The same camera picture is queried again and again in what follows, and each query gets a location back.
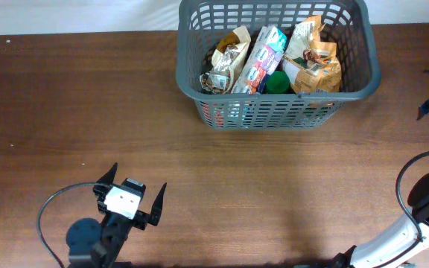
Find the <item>Kleenex tissue multipack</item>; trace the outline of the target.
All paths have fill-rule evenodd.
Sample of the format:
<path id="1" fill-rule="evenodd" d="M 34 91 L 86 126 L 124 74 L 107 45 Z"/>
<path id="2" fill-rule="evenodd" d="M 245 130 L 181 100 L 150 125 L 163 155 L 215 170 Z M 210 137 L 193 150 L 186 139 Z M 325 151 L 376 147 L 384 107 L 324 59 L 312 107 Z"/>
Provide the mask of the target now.
<path id="1" fill-rule="evenodd" d="M 255 94 L 262 80 L 277 69 L 286 44 L 287 37 L 275 25 L 263 26 L 231 93 Z"/>

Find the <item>brown white snack bag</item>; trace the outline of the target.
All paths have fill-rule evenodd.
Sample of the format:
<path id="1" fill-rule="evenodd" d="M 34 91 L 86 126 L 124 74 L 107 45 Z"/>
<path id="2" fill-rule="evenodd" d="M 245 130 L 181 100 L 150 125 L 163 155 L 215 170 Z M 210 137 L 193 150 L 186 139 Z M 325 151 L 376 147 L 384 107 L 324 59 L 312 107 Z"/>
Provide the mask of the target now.
<path id="1" fill-rule="evenodd" d="M 240 26 L 228 33 L 212 54 L 212 69 L 200 75 L 203 89 L 212 94 L 226 94 L 241 75 L 251 36 L 245 26 Z"/>

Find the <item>orange snack bag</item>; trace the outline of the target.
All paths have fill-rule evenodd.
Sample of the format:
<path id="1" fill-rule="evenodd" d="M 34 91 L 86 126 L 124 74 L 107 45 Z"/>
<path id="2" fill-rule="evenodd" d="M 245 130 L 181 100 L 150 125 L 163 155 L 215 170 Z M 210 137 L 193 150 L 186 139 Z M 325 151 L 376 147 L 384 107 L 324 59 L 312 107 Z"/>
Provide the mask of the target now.
<path id="1" fill-rule="evenodd" d="M 290 37 L 281 70 L 297 94 L 340 91 L 342 69 L 337 44 L 321 40 L 323 28 L 322 17 L 311 16 L 298 23 Z"/>

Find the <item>green lid jar with label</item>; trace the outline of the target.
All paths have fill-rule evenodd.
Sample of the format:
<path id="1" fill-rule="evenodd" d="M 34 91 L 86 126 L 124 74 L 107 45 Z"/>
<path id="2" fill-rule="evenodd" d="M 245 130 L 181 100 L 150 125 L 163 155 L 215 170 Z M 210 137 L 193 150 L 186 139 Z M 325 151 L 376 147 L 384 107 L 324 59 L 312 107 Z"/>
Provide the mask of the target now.
<path id="1" fill-rule="evenodd" d="M 285 94 L 290 88 L 290 80 L 283 71 L 273 72 L 266 81 L 265 92 L 267 94 Z"/>

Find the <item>red spaghetti packet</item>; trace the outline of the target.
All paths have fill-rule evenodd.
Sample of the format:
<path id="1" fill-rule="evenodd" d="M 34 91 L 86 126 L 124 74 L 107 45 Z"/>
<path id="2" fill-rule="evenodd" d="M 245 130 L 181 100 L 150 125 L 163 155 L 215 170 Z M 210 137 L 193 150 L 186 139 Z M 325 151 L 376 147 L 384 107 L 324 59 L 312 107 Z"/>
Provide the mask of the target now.
<path id="1" fill-rule="evenodd" d="M 233 128 L 237 124 L 239 105 L 222 103 L 201 103 L 205 122 L 214 128 Z"/>

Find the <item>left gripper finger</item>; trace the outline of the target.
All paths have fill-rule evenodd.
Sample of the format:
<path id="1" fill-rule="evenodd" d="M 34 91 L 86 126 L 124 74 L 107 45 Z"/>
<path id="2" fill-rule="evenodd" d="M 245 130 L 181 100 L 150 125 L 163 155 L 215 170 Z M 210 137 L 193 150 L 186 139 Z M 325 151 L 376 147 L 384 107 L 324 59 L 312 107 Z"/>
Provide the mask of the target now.
<path id="1" fill-rule="evenodd" d="M 118 163 L 115 162 L 113 166 L 98 180 L 98 183 L 111 185 L 115 179 L 117 169 L 118 169 Z"/>
<path id="2" fill-rule="evenodd" d="M 166 187 L 167 183 L 164 183 L 159 193 L 157 194 L 156 199 L 153 202 L 149 219 L 149 224 L 151 224 L 152 226 L 158 226 L 159 221 L 161 220 Z"/>

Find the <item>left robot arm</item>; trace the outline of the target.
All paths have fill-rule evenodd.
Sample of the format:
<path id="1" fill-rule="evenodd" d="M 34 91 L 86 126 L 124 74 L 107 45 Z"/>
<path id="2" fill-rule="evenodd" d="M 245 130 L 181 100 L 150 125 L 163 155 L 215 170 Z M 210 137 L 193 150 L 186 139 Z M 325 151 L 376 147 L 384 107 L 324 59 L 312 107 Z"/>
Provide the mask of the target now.
<path id="1" fill-rule="evenodd" d="M 146 185 L 130 178 L 116 185 L 117 168 L 114 164 L 92 188 L 98 210 L 104 216 L 102 221 L 83 218 L 73 223 L 66 233 L 70 267 L 131 267 L 129 261 L 116 260 L 130 231 L 133 228 L 143 231 L 148 225 L 157 226 L 161 220 L 166 186 L 161 187 L 151 211 L 143 212 L 139 205 Z"/>

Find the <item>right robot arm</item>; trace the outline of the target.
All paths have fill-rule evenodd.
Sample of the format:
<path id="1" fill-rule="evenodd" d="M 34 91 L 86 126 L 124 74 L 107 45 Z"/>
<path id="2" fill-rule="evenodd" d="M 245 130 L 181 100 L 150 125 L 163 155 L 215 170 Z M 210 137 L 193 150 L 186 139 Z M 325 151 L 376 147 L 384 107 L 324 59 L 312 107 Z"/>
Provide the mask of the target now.
<path id="1" fill-rule="evenodd" d="M 415 162 L 429 151 L 410 159 L 395 181 L 395 195 L 403 214 L 370 241 L 337 254 L 329 267 L 401 267 L 409 258 L 429 249 L 429 173 L 412 187 L 407 201 L 401 197 L 401 181 Z"/>

